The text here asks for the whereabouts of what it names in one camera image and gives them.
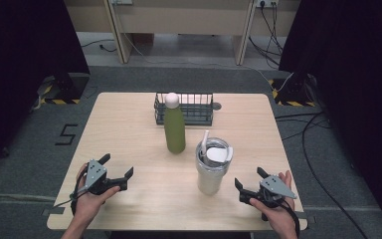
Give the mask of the beige desk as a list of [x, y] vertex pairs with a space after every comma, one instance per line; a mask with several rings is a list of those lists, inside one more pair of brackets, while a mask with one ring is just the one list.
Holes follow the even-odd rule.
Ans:
[[301, 0], [258, 8], [256, 0], [63, 0], [78, 32], [111, 33], [126, 64], [134, 34], [222, 35], [232, 38], [235, 63], [244, 63], [250, 37], [288, 35]]

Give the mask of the black stand base striped tape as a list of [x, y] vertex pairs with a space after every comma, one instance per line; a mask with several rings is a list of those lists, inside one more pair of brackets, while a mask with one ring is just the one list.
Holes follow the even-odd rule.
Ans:
[[284, 78], [269, 80], [274, 101], [280, 106], [314, 107], [314, 99], [304, 79], [291, 73]]
[[76, 105], [90, 79], [89, 74], [68, 73], [62, 78], [47, 77], [38, 92], [41, 104]]

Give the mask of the white wall socket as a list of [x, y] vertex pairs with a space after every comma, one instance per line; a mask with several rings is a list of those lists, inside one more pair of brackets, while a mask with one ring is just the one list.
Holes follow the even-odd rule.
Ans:
[[279, 0], [256, 0], [255, 4], [258, 8], [274, 8], [279, 5]]

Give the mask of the white tumbler cup with straw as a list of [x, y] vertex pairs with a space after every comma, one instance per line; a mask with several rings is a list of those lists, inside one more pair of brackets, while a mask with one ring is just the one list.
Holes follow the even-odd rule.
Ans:
[[223, 139], [210, 137], [209, 133], [207, 129], [204, 131], [195, 150], [197, 185], [202, 193], [214, 195], [219, 191], [222, 179], [229, 170], [234, 149]]

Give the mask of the green bottle with white cap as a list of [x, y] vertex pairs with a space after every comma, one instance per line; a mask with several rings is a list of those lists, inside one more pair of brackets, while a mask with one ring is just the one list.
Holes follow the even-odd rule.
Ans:
[[185, 149], [185, 121], [179, 106], [179, 96], [169, 93], [165, 96], [164, 130], [167, 148], [178, 154]]

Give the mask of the person's right hand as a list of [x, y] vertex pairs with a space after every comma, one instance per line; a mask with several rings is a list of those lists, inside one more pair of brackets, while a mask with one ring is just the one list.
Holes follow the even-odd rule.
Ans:
[[269, 208], [263, 202], [255, 198], [251, 198], [250, 203], [267, 216], [269, 223], [275, 232], [295, 231], [294, 220], [287, 212], [287, 208], [294, 210], [294, 201], [292, 198], [287, 197], [285, 199], [284, 207], [276, 208]]

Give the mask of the person's left hand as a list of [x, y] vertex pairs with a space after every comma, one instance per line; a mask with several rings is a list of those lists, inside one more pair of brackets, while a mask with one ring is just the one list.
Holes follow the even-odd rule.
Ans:
[[119, 192], [119, 187], [108, 189], [101, 195], [86, 192], [77, 200], [76, 213], [73, 220], [82, 223], [91, 223], [97, 216], [100, 207]]

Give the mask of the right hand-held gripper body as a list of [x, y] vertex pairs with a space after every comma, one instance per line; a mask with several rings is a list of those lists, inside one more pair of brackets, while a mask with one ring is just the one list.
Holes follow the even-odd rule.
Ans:
[[[244, 188], [243, 193], [239, 193], [239, 201], [250, 205], [250, 199], [255, 198], [263, 202], [269, 208], [284, 207], [285, 199], [296, 199], [296, 195], [288, 186], [276, 175], [270, 175], [259, 182], [258, 191], [250, 191]], [[294, 221], [297, 216], [291, 209], [286, 209]]]

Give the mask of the dark curtain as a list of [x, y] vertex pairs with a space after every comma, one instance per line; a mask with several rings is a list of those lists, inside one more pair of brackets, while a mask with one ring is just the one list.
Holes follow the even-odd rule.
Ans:
[[0, 151], [45, 78], [88, 70], [64, 0], [0, 0]]
[[300, 0], [280, 67], [315, 76], [382, 210], [382, 0]]

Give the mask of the dark green wire rack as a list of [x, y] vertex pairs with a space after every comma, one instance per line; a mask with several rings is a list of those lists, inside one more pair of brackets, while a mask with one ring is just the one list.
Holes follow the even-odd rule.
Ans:
[[[166, 93], [157, 92], [154, 100], [154, 117], [157, 124], [164, 124]], [[212, 94], [178, 93], [179, 107], [186, 125], [211, 125], [214, 117]]]

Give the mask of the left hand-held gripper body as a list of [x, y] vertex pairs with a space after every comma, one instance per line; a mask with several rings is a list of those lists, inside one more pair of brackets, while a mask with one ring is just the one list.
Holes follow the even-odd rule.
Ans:
[[123, 178], [107, 178], [107, 169], [104, 167], [106, 159], [94, 160], [89, 162], [85, 190], [94, 194], [102, 195], [109, 189], [118, 186], [120, 191], [127, 189], [128, 173]]

